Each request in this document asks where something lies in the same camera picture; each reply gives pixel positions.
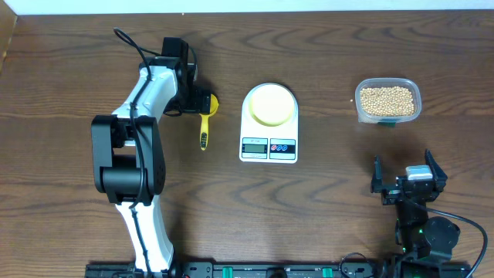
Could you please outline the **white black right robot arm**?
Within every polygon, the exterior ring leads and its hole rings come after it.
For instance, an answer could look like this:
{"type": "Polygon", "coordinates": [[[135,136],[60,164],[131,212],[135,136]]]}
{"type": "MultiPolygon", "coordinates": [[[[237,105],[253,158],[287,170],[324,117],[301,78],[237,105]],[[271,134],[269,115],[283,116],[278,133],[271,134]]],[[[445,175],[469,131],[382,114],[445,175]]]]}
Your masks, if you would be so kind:
{"type": "Polygon", "coordinates": [[[427,203],[443,192],[448,176],[425,152],[423,165],[409,166],[406,174],[384,183],[381,160],[374,159],[371,191],[381,195],[383,205],[396,208],[395,242],[402,254],[394,255],[386,266],[388,277],[439,277],[442,266],[452,259],[460,229],[443,216],[431,217],[427,203]]]}

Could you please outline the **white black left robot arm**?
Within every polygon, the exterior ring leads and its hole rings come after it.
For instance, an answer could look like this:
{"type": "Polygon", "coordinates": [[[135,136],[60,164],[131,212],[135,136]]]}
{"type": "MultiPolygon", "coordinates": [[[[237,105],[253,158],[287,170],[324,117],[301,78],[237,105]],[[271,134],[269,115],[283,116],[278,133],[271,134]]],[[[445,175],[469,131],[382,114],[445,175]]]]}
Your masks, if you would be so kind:
{"type": "Polygon", "coordinates": [[[211,94],[195,86],[198,67],[188,58],[147,57],[127,99],[91,123],[93,175],[123,217],[135,251],[135,270],[147,277],[169,273],[174,246],[161,212],[166,166],[159,121],[167,112],[201,114],[211,94]]]}

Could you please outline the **yellow plastic measuring scoop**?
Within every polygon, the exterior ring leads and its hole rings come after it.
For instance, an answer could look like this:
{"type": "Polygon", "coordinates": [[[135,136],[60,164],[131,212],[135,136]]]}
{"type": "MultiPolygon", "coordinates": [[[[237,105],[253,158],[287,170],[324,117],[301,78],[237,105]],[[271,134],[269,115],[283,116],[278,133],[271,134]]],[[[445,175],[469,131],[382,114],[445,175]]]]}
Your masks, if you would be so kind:
{"type": "Polygon", "coordinates": [[[208,139],[209,139],[209,118],[214,116],[219,107],[219,102],[217,97],[212,94],[210,101],[209,112],[206,114],[200,114],[201,116],[201,136],[200,136],[200,147],[203,151],[205,151],[208,147],[208,139]]]}

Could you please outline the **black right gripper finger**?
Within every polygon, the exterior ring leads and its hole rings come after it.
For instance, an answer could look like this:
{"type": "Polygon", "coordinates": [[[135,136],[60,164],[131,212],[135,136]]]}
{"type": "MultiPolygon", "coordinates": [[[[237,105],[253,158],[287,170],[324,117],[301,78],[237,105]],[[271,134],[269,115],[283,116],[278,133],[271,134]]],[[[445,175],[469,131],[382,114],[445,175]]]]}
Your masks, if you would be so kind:
{"type": "Polygon", "coordinates": [[[448,180],[447,174],[442,170],[442,168],[437,164],[431,152],[425,150],[425,162],[427,166],[431,169],[432,178],[435,182],[435,187],[437,189],[443,189],[446,186],[446,181],[448,180]]]}
{"type": "Polygon", "coordinates": [[[374,158],[374,173],[370,185],[372,193],[381,193],[383,191],[381,160],[378,156],[374,158]]]}

